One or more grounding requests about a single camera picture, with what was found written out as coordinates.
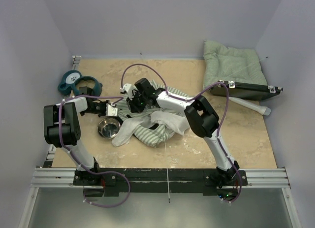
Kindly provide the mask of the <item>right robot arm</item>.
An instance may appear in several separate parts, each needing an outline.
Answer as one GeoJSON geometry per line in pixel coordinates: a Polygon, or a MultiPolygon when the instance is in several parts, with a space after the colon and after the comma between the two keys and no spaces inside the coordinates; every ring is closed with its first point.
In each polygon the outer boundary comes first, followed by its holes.
{"type": "Polygon", "coordinates": [[[140,113],[148,105],[184,113],[190,129],[195,135],[204,139],[211,150],[219,180],[225,185],[231,185],[236,179],[241,182],[239,165],[229,150],[225,149],[220,134],[219,116],[202,94],[193,98],[172,95],[167,87],[154,88],[146,78],[138,80],[133,85],[124,84],[121,92],[127,93],[126,101],[132,113],[140,113]]]}

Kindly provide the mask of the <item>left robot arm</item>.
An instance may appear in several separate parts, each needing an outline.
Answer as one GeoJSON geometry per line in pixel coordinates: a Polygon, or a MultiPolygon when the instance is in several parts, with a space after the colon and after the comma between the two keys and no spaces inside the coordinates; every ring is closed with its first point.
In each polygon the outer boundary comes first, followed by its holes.
{"type": "Polygon", "coordinates": [[[81,141],[78,115],[86,113],[105,116],[108,100],[101,101],[93,96],[92,89],[81,87],[80,95],[64,99],[60,104],[43,108],[44,138],[48,144],[63,149],[76,165],[75,179],[98,184],[102,173],[96,159],[88,153],[81,141]]]}

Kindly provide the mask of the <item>green striped pet tent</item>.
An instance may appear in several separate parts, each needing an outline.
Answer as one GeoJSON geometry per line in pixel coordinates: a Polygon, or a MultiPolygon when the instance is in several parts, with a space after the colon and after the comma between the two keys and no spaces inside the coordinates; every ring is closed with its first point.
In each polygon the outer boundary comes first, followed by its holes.
{"type": "Polygon", "coordinates": [[[131,113],[127,103],[127,95],[116,105],[118,117],[123,121],[118,134],[112,140],[115,147],[128,144],[134,135],[138,140],[150,147],[156,147],[169,140],[174,134],[184,135],[189,123],[183,111],[160,109],[148,106],[141,113],[131,113]]]}

